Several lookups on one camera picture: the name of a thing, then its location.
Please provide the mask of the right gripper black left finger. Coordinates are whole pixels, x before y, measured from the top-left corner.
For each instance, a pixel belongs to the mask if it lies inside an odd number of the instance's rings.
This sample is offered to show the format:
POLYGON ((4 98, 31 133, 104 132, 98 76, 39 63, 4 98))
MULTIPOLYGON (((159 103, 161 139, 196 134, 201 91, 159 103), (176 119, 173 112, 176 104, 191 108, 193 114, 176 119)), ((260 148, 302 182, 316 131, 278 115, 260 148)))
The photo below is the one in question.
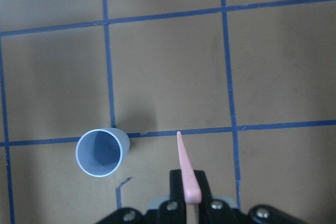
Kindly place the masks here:
POLYGON ((169 205, 172 210, 185 210, 182 172, 180 169, 170 171, 170 199, 169 205))

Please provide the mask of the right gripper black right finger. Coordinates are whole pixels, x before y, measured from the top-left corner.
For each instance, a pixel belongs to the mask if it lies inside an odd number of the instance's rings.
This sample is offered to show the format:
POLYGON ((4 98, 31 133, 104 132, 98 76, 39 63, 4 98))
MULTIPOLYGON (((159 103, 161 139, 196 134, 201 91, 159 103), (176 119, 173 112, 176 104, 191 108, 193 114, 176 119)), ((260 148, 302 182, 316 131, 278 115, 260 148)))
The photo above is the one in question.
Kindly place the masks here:
POLYGON ((197 205, 203 208, 210 208, 213 201, 213 196, 206 174, 203 170, 195 170, 194 173, 201 190, 201 202, 197 205))

